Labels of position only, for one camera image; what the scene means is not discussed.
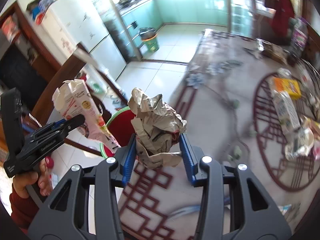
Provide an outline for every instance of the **crumpled paper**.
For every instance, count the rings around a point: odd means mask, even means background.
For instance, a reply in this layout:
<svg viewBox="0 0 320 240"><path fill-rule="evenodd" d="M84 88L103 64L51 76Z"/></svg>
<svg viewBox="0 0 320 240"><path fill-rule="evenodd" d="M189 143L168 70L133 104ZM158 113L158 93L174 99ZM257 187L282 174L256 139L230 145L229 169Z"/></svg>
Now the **crumpled paper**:
<svg viewBox="0 0 320 240"><path fill-rule="evenodd" d="M139 161L149 169L178 165L181 152L169 150L186 131L187 121L162 101L161 94L149 98L141 89L134 88L128 106L136 115L131 124L137 135Z"/></svg>

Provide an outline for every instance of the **refrigerator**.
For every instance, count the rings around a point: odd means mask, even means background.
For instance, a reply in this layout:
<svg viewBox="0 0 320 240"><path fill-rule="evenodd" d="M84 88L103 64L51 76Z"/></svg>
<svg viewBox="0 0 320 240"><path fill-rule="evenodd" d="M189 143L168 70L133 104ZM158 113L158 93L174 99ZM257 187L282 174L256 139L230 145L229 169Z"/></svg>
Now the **refrigerator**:
<svg viewBox="0 0 320 240"><path fill-rule="evenodd" d="M90 0L56 0L41 25L68 59L81 42L90 55L117 79L126 62Z"/></svg>

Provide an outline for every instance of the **red sleeve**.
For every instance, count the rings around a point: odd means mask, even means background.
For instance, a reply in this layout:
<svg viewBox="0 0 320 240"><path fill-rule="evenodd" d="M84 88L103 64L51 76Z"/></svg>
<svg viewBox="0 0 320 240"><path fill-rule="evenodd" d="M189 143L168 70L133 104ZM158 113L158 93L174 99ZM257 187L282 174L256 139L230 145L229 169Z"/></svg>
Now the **red sleeve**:
<svg viewBox="0 0 320 240"><path fill-rule="evenodd" d="M11 218L26 233L31 221L38 212L39 208L31 197L20 198L12 185L12 193L10 194Z"/></svg>

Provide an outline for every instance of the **teal cabinet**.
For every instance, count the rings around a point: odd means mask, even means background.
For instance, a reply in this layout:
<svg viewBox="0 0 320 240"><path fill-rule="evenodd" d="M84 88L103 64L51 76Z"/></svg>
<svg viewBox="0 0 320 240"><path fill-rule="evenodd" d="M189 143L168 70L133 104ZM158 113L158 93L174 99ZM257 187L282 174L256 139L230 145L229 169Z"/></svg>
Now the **teal cabinet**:
<svg viewBox="0 0 320 240"><path fill-rule="evenodd" d="M181 22L176 0L156 0L156 3L164 23Z"/></svg>
<svg viewBox="0 0 320 240"><path fill-rule="evenodd" d="M228 24L227 0L155 0L164 23Z"/></svg>
<svg viewBox="0 0 320 240"><path fill-rule="evenodd" d="M137 22L137 28L134 29L133 27L130 27L128 29L132 38L139 32L140 28L152 27L158 29L162 25L160 13L154 0L147 1L132 11L124 14L122 19L127 26L133 21ZM137 36L133 42L137 47L142 44L140 36Z"/></svg>
<svg viewBox="0 0 320 240"><path fill-rule="evenodd" d="M125 14L124 16L122 16L122 19L123 19L124 24L125 24L126 26L128 26L130 23L136 21L136 19L134 18L132 12L133 12L133 11ZM139 32L139 28L135 28L135 29L134 29L133 27L130 27L130 28L128 29L128 31L129 31L131 37L133 37L134 35L136 35L136 34Z"/></svg>
<svg viewBox="0 0 320 240"><path fill-rule="evenodd" d="M146 3L146 10L149 12L151 27L158 29L163 22L156 1Z"/></svg>
<svg viewBox="0 0 320 240"><path fill-rule="evenodd" d="M175 0L179 12L179 22L198 22L195 0Z"/></svg>

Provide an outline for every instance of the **plastic bag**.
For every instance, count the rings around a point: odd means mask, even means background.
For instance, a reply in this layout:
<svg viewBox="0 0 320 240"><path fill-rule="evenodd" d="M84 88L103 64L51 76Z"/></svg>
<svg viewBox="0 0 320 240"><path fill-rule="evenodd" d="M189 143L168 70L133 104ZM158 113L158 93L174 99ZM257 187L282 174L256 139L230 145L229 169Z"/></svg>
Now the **plastic bag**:
<svg viewBox="0 0 320 240"><path fill-rule="evenodd" d="M140 28L139 35L142 40L148 40L156 36L155 28Z"/></svg>
<svg viewBox="0 0 320 240"><path fill-rule="evenodd" d="M287 65L287 55L280 46L261 39L257 39L257 42L258 51L262 55L270 57L281 64Z"/></svg>
<svg viewBox="0 0 320 240"><path fill-rule="evenodd" d="M291 143L284 147L284 155L288 161L299 156L307 157L314 144L314 136L310 128L301 128Z"/></svg>

